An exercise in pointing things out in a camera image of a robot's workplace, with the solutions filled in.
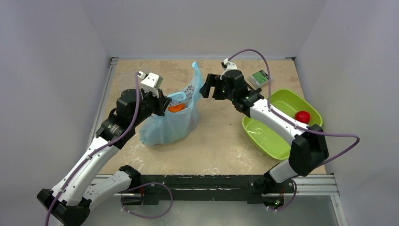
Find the blue plastic bag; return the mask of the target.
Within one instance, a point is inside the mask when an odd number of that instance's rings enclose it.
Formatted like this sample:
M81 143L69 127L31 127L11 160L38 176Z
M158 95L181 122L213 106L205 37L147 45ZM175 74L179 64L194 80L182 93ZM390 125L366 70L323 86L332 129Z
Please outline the blue plastic bag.
M166 145L187 137L199 123L197 102L201 98L200 88L204 85L197 62L192 63L194 69L192 80L180 92L168 95L172 102L168 107L184 104L178 112L165 111L164 116L153 114L145 120L139 130L139 139L145 146Z

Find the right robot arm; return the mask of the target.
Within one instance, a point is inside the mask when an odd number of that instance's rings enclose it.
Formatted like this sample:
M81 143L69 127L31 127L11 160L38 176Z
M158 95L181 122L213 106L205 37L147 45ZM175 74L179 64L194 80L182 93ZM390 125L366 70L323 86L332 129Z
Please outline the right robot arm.
M264 185L271 192L277 191L287 179L307 176L329 157L323 129L314 124L298 122L274 108L261 94L252 88L241 71L233 69L223 75L208 74L200 94L213 99L230 100L235 109L272 129L290 146L289 158L265 173Z

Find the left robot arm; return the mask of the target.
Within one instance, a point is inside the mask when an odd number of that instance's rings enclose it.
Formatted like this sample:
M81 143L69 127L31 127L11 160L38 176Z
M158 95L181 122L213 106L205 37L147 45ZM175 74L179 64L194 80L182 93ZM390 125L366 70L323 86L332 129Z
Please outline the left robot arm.
M120 167L96 185L92 181L103 166L135 135L135 128L153 114L164 116L171 98L161 89L154 93L127 89L97 130L89 148L73 169L53 188L42 189L37 199L64 226L80 226L101 202L122 191L142 189L141 174L129 165Z

